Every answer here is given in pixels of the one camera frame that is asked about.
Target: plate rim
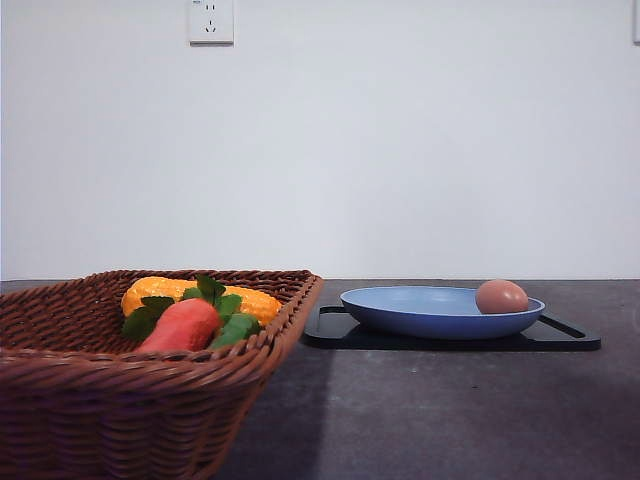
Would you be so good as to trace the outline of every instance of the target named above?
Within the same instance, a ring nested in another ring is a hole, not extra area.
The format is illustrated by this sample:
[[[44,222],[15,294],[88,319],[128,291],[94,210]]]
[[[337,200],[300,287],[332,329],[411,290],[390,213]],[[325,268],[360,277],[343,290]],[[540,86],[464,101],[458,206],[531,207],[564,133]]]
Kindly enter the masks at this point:
[[[403,314],[403,315],[421,315],[421,316],[438,316],[438,317],[456,317],[456,318],[469,318],[469,317],[473,317],[473,318],[484,318],[484,317],[491,317],[491,318],[496,318],[496,317],[512,317],[514,315],[532,315],[535,313],[539,313],[541,314],[544,309],[546,308],[546,304],[537,299],[537,298],[533,298],[533,297],[529,297],[527,296],[527,299],[529,301],[533,301],[538,303],[538,306],[534,309],[527,309],[524,310],[522,312],[506,312],[506,313],[471,313],[471,314],[453,314],[453,313],[428,313],[428,312],[410,312],[410,311],[406,311],[406,310],[392,310],[392,309],[388,309],[388,308],[376,308],[376,307],[371,307],[368,305],[363,305],[361,303],[354,303],[352,301],[349,300],[345,300],[344,296],[348,293],[352,293],[352,292],[359,292],[359,291],[364,291],[364,290],[382,290],[382,289],[397,289],[397,288],[422,288],[422,289],[444,289],[444,290],[472,290],[472,291],[476,291],[477,288],[469,288],[469,287],[447,287],[447,286],[436,286],[436,285],[383,285],[383,286],[378,286],[378,287],[362,287],[362,288],[354,288],[351,290],[347,290],[345,292],[342,292],[340,294],[340,300],[342,302],[346,302],[350,305],[356,306],[356,307],[360,307],[360,308],[366,308],[369,310],[375,310],[378,312],[389,312],[389,313],[395,313],[395,314]]]

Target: fake vegetable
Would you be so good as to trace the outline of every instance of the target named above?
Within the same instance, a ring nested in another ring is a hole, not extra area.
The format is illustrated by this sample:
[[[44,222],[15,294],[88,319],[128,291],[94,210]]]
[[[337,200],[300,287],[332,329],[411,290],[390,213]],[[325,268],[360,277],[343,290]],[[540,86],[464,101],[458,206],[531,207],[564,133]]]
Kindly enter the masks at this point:
[[[141,280],[122,299],[123,310],[141,305],[126,317],[122,328],[125,337],[144,340],[137,352],[201,350],[209,342],[210,349],[230,345],[261,330],[256,315],[242,311],[244,303],[245,310],[256,311],[263,318],[267,311],[269,321],[280,308],[280,302],[266,293],[225,287],[205,275],[197,275],[195,282],[178,280],[175,284],[162,277]],[[138,298],[145,289],[167,295]]]
[[[144,277],[134,282],[122,297],[122,312],[125,317],[131,315],[134,310],[144,305],[142,302],[144,297],[171,297],[177,302],[182,299],[187,290],[193,292],[191,289],[197,287],[196,280]],[[278,299],[252,288],[227,286],[224,288],[224,294],[242,297],[239,312],[254,315],[263,327],[275,318],[282,307]]]
[[[202,350],[222,326],[216,309],[202,298],[190,298],[169,306],[151,335],[136,352]]]

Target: basket rim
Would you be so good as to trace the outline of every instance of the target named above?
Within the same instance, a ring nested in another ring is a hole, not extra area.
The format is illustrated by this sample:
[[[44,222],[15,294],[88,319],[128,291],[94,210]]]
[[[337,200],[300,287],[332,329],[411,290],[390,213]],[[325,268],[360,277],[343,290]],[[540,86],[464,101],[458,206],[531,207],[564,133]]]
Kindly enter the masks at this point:
[[[273,348],[273,343],[279,337],[286,335],[290,324],[296,319],[296,307],[303,301],[308,301],[308,294],[314,289],[318,289],[323,280],[310,270],[210,270],[210,269],[180,269],[180,270],[147,270],[147,269],[118,269],[99,273],[93,273],[81,278],[74,278],[62,281],[55,281],[53,284],[37,286],[16,292],[0,294],[0,300],[11,301],[20,296],[41,294],[54,288],[69,288],[76,283],[86,282],[92,278],[105,275],[135,274],[138,276],[171,275],[172,278],[194,277],[197,273],[220,274],[220,275],[299,275],[302,286],[296,295],[288,302],[283,303],[276,317],[259,333],[250,338],[222,347],[216,350],[173,350],[164,352],[147,353],[107,353],[107,352],[84,352],[71,350],[47,350],[47,349],[27,349],[27,348],[7,348],[0,345],[0,368],[7,362],[41,359],[51,364],[73,363],[77,367],[88,369],[107,368],[119,364],[157,366],[171,362],[174,366],[179,362],[185,362],[195,368],[206,368],[206,364],[211,362],[222,362],[226,358],[235,358],[246,355],[248,352],[268,347]]]

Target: yellow corn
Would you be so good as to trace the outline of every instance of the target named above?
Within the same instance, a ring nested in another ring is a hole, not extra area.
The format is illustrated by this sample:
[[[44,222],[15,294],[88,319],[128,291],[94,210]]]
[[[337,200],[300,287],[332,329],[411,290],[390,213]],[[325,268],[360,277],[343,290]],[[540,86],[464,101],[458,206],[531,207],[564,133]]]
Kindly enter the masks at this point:
[[[252,288],[227,287],[224,293],[240,295],[242,297],[240,311],[256,317],[263,327],[274,319],[282,306],[277,298]]]
[[[187,288],[197,287],[195,280],[180,280],[164,277],[144,277],[137,280],[122,297],[122,312],[129,316],[142,306],[142,297],[172,297],[176,302]],[[225,295],[240,295],[240,311],[255,316],[263,327],[273,320],[282,304],[271,295],[246,287],[226,287]]]

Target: white wall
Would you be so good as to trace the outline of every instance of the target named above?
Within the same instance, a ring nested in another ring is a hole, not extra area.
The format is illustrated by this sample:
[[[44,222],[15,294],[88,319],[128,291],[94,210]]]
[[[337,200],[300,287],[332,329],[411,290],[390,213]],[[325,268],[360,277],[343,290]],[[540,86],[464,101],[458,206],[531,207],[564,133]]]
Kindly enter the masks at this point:
[[[3,278],[640,277],[629,0],[5,0]]]
[[[2,0],[0,0],[0,20],[2,19]],[[2,22],[0,21],[0,65],[2,64]],[[2,85],[2,69],[0,69],[0,85]],[[0,88],[0,132],[2,132],[2,88]],[[2,276],[2,135],[0,135],[0,280]]]

